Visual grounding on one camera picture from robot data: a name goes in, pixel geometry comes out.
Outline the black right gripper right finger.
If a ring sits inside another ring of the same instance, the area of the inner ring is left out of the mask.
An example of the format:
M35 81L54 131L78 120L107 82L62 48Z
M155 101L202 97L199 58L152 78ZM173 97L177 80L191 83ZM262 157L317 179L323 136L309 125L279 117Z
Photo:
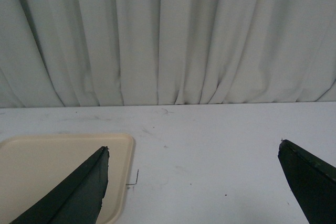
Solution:
M279 145L278 159L309 223L335 223L335 167L289 140Z

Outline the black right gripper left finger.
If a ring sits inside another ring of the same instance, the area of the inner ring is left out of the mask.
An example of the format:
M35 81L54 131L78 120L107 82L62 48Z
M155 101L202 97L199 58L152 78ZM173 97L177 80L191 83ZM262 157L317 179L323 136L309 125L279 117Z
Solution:
M108 168L109 149L103 146L12 223L96 223Z

